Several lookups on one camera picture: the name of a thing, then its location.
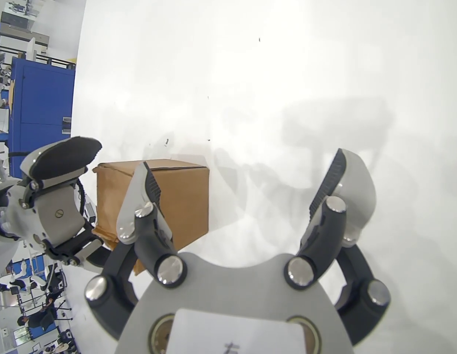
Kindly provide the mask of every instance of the white label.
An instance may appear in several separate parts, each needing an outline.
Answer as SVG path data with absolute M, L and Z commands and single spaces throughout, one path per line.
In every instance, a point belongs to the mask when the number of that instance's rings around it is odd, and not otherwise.
M 298 324 L 180 309 L 166 354 L 305 354 Z

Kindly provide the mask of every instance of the black rubber finger pad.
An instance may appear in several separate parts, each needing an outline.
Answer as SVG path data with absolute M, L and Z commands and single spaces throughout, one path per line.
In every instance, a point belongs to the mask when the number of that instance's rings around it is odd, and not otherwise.
M 60 177 L 90 164 L 102 148 L 92 138 L 75 136 L 50 147 L 30 168 L 30 177 L 44 180 Z

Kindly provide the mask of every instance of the cabinet handle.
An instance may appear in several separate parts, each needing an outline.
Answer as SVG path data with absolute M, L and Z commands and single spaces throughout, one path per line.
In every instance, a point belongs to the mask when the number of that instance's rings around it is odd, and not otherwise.
M 63 116 L 61 134 L 62 135 L 71 135 L 71 118 L 68 116 Z

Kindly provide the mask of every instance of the box flap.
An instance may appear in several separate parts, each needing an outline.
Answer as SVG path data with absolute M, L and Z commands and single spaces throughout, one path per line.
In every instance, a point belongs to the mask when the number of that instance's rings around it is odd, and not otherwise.
M 135 168 L 141 163 L 146 162 L 149 165 L 151 170 L 169 170 L 169 169 L 203 169 L 205 166 L 196 165 L 194 163 L 182 162 L 180 160 L 168 160 L 168 159 L 158 159 L 158 160 L 133 160 L 126 162 L 112 162 L 112 163 L 100 163 L 96 168 L 93 169 L 93 172 L 98 172 L 99 169 L 112 169 L 117 170 L 121 173 L 132 176 L 134 174 Z

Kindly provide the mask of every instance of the cabinet door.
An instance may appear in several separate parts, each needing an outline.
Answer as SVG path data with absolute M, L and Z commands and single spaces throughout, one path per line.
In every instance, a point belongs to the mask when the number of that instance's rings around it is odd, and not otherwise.
M 44 145 L 69 138 L 69 135 L 63 135 L 61 125 L 21 124 L 20 128 L 20 142 L 17 144 L 14 142 L 14 150 L 19 147 L 21 152 L 30 152 Z M 10 175 L 12 177 L 21 178 L 20 164 L 24 158 L 10 158 Z
M 62 125 L 73 109 L 75 78 L 57 67 L 49 71 L 40 67 L 23 69 L 21 122 Z
M 24 124 L 21 125 L 20 151 L 33 151 L 44 145 L 67 139 L 61 125 Z

